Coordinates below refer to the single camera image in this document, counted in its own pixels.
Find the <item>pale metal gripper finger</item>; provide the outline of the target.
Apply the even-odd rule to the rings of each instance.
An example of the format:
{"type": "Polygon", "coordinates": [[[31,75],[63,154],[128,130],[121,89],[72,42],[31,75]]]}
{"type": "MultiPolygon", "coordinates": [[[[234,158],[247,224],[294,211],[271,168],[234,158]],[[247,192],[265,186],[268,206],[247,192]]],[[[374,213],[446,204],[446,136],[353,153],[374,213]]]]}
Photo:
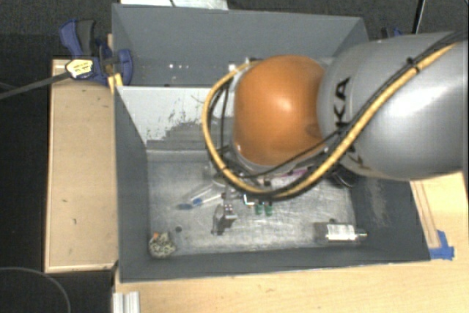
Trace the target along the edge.
{"type": "Polygon", "coordinates": [[[224,207],[217,206],[213,213],[212,235],[222,235],[224,233],[224,207]]]}
{"type": "Polygon", "coordinates": [[[224,205],[224,226],[231,227],[233,223],[237,220],[238,216],[235,212],[233,204],[224,205]]]}

